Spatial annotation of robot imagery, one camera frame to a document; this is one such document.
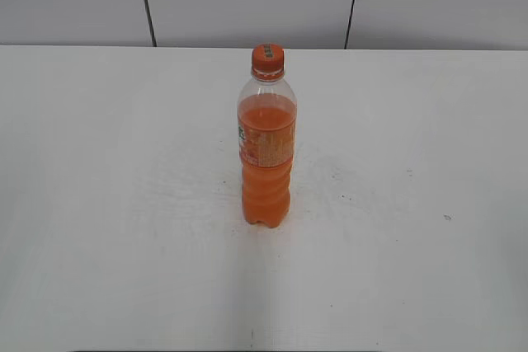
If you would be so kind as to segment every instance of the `plastic bottle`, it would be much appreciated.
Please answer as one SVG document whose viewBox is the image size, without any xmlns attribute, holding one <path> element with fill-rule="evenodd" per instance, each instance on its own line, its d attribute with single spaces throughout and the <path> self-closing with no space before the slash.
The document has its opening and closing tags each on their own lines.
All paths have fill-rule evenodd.
<svg viewBox="0 0 528 352">
<path fill-rule="evenodd" d="M 246 220 L 270 228 L 290 208 L 297 100 L 284 77 L 284 50 L 258 45 L 252 79 L 238 98 L 238 141 L 242 161 L 242 205 Z"/>
</svg>

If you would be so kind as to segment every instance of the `white table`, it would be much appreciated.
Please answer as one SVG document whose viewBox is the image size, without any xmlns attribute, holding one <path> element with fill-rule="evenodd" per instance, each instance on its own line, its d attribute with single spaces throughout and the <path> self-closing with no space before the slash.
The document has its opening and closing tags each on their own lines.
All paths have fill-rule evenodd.
<svg viewBox="0 0 528 352">
<path fill-rule="evenodd" d="M 528 350 L 528 53 L 288 51 L 274 230 L 249 58 L 0 47 L 0 350 Z"/>
</svg>

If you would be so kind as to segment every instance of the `orange liquid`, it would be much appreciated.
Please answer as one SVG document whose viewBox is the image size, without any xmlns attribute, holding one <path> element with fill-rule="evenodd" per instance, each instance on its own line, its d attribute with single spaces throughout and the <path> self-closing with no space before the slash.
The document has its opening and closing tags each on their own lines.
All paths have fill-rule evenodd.
<svg viewBox="0 0 528 352">
<path fill-rule="evenodd" d="M 285 96 L 250 96 L 238 106 L 244 126 L 277 131 L 295 122 L 296 106 Z M 242 159 L 242 205 L 246 220 L 270 228 L 281 224 L 290 208 L 290 171 L 293 157 L 278 167 L 256 167 Z"/>
</svg>

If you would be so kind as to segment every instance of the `bottle label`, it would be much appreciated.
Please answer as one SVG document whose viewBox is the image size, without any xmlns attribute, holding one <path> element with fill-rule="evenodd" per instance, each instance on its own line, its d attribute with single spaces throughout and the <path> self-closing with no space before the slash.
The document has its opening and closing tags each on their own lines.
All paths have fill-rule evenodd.
<svg viewBox="0 0 528 352">
<path fill-rule="evenodd" d="M 256 167 L 278 167 L 294 156 L 295 121 L 271 131 L 254 129 L 238 119 L 240 158 Z"/>
</svg>

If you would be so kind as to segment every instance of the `bottle cap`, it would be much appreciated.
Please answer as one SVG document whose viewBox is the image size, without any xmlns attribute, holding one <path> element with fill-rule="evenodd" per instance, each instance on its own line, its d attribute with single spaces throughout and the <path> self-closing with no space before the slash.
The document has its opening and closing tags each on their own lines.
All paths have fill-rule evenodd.
<svg viewBox="0 0 528 352">
<path fill-rule="evenodd" d="M 252 75 L 258 80 L 284 76 L 284 50 L 279 45 L 258 45 L 253 49 Z"/>
</svg>

